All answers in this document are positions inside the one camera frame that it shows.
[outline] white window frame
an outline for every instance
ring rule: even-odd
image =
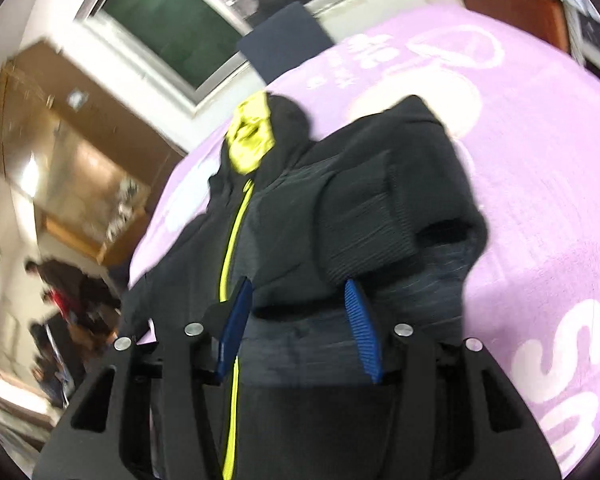
[[[103,40],[125,62],[129,63],[143,78],[150,80],[162,92],[168,94],[185,108],[197,108],[212,97],[224,84],[247,66],[247,60],[237,52],[219,67],[199,87],[193,87],[157,54],[127,31],[114,18],[102,10],[106,0],[85,0],[75,19]],[[203,0],[222,16],[241,35],[247,35],[250,25],[224,0]],[[320,14],[347,0],[312,0],[305,7],[313,14]]]

